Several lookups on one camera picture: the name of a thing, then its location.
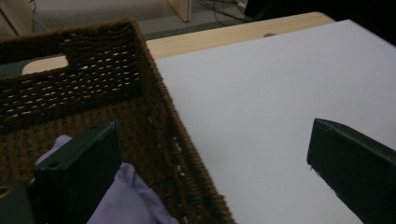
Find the wicker basket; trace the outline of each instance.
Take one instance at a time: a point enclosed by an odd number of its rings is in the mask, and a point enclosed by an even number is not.
[[[180,223],[233,223],[183,127],[137,22],[122,19],[0,40],[0,63],[69,63],[0,80],[0,181],[33,177],[61,134],[117,119],[124,161]]]

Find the lavender fabric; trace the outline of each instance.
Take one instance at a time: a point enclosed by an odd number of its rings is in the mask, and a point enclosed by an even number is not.
[[[67,135],[59,136],[52,149],[42,155],[36,163],[46,159],[71,139]],[[177,224],[178,222],[169,215],[161,199],[136,173],[132,164],[123,162],[114,177],[113,184],[88,223]]]

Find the white table surface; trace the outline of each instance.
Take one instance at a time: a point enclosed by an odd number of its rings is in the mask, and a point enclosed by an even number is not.
[[[361,223],[306,153],[314,118],[396,148],[396,48],[339,21],[156,63],[238,223]]]

